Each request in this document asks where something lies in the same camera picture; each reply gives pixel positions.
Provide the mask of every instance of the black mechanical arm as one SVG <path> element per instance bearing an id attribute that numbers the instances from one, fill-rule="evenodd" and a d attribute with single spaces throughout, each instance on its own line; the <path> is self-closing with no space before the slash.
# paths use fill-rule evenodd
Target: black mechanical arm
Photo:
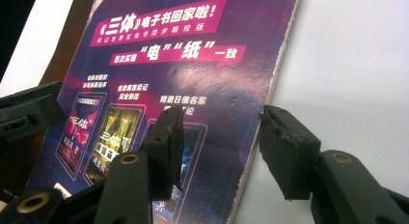
<path id="1" fill-rule="evenodd" d="M 286 200 L 308 200 L 315 223 L 409 223 L 409 199 L 382 187 L 361 161 L 320 152 L 320 141 L 286 110 L 266 105 L 259 149 Z"/>
<path id="2" fill-rule="evenodd" d="M 138 152 L 119 154 L 104 182 L 69 198 L 47 188 L 27 192 L 1 212 L 0 223 L 152 223 L 151 201 L 180 188 L 183 110 L 163 111 Z"/>

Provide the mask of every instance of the purple poster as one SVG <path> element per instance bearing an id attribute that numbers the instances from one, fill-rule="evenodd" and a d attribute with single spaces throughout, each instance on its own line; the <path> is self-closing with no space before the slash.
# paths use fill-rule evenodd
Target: purple poster
<path id="1" fill-rule="evenodd" d="M 298 2 L 95 0 L 58 97 L 69 119 L 47 131 L 27 189 L 104 180 L 182 106 L 183 190 L 152 203 L 154 222 L 232 222 Z"/>

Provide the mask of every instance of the e-reader image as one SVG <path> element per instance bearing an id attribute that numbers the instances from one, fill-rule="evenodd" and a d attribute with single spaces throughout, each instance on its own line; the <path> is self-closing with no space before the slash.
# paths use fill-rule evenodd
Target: e-reader image
<path id="1" fill-rule="evenodd" d="M 56 156 L 75 180 L 105 94 L 78 94 L 57 147 Z"/>
<path id="2" fill-rule="evenodd" d="M 144 111 L 142 105 L 108 106 L 84 172 L 89 184 L 103 181 L 114 157 L 129 151 Z"/>
<path id="3" fill-rule="evenodd" d="M 149 127 L 144 136 L 154 125 L 155 120 L 149 120 Z M 195 172 L 195 165 L 200 156 L 207 128 L 202 124 L 183 123 L 184 150 L 180 180 L 183 191 L 174 186 L 169 201 L 153 201 L 152 214 L 154 223 L 176 223 L 181 212 L 185 194 L 189 192 L 189 184 Z"/>

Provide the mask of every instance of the white background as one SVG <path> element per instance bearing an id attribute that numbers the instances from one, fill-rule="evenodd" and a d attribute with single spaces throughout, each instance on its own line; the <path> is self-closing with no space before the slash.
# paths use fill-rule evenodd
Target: white background
<path id="1" fill-rule="evenodd" d="M 37 0 L 0 97 L 38 85 L 72 0 Z M 302 0 L 272 104 L 409 197 L 409 0 Z M 259 150 L 236 224 L 314 223 L 284 200 Z"/>

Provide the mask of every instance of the book cover image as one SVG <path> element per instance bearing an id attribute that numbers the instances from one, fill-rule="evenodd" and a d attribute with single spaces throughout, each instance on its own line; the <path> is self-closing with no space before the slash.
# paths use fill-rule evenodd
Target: book cover image
<path id="1" fill-rule="evenodd" d="M 115 104 L 108 107 L 84 173 L 89 184 L 105 180 L 112 159 L 129 151 L 144 111 L 145 106 Z"/>
<path id="2" fill-rule="evenodd" d="M 73 180 L 87 150 L 89 136 L 94 130 L 94 123 L 104 99 L 104 94 L 78 94 L 69 113 L 56 156 Z"/>
<path id="3" fill-rule="evenodd" d="M 47 131 L 26 190 L 69 196 L 100 182 L 182 106 L 183 190 L 152 203 L 154 223 L 232 223 L 299 1 L 94 0 L 58 97 L 73 118 Z M 84 135 L 72 129 L 82 95 L 103 95 Z"/>

